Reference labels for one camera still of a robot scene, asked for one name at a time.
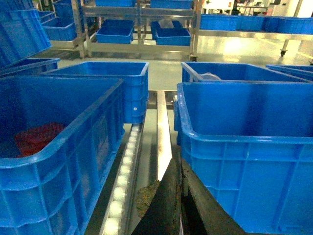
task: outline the blue plastic crate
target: blue plastic crate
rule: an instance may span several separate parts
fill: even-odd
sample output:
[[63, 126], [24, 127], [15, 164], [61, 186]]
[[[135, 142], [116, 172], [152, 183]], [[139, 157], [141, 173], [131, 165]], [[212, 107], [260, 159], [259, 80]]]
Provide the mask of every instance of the blue plastic crate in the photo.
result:
[[142, 123], [147, 110], [149, 63], [84, 62], [44, 73], [47, 76], [121, 78], [124, 80], [124, 123]]
[[103, 22], [103, 24], [101, 26], [117, 27], [117, 28], [133, 28], [134, 27], [134, 21], [107, 19]]
[[190, 46], [191, 35], [186, 28], [158, 28], [157, 45]]
[[313, 234], [313, 84], [178, 84], [182, 157], [249, 233]]
[[96, 6], [124, 6], [133, 7], [135, 6], [134, 0], [95, 0]]
[[264, 16], [262, 30], [265, 32], [275, 33], [278, 29], [278, 24], [281, 17]]
[[193, 0], [151, 0], [151, 8], [191, 9]]
[[238, 16], [202, 14], [200, 29], [235, 31], [238, 19]]
[[99, 43], [130, 44], [133, 40], [133, 28], [117, 28], [103, 26], [96, 33]]
[[[182, 25], [179, 21], [172, 21], [174, 28], [182, 28]], [[156, 39], [156, 33], [157, 33], [157, 29], [161, 28], [160, 24], [158, 21], [152, 21], [151, 22], [151, 34], [152, 34], [152, 39], [155, 40]]]
[[248, 64], [182, 62], [182, 82], [206, 82], [202, 74], [211, 73], [223, 81], [310, 82], [306, 79]]
[[51, 47], [37, 10], [0, 12], [0, 38], [0, 68]]
[[278, 22], [277, 32], [293, 34], [313, 34], [313, 19], [296, 17], [280, 18]]
[[[80, 10], [81, 17], [83, 15], [83, 9], [80, 5], [80, 0], [77, 2]], [[59, 18], [73, 18], [73, 8], [71, 0], [59, 0], [53, 3], [55, 13]]]
[[34, 9], [32, 0], [0, 0], [0, 11], [17, 11]]
[[0, 70], [0, 77], [16, 75], [39, 75], [58, 68], [60, 59], [26, 59]]
[[40, 22], [44, 23], [55, 18], [54, 11], [38, 11]]
[[239, 16], [236, 30], [261, 31], [263, 16]]
[[266, 65], [267, 68], [313, 81], [313, 66]]
[[[123, 81], [0, 79], [0, 234], [82, 235], [119, 149]], [[66, 126], [43, 150], [15, 158], [14, 135]]]
[[72, 19], [54, 18], [43, 23], [45, 32], [50, 40], [72, 41], [76, 38], [76, 27]]

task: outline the metal rail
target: metal rail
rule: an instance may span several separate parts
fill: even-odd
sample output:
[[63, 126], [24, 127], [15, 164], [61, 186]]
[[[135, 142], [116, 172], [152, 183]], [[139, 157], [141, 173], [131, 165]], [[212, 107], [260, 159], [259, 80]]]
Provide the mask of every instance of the metal rail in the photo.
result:
[[302, 41], [313, 40], [313, 35], [307, 34], [266, 33], [266, 32], [246, 32], [246, 31], [200, 30], [199, 35], [210, 37], [230, 37], [230, 38], [289, 39]]
[[170, 160], [172, 146], [165, 91], [157, 91], [157, 179], [162, 180]]

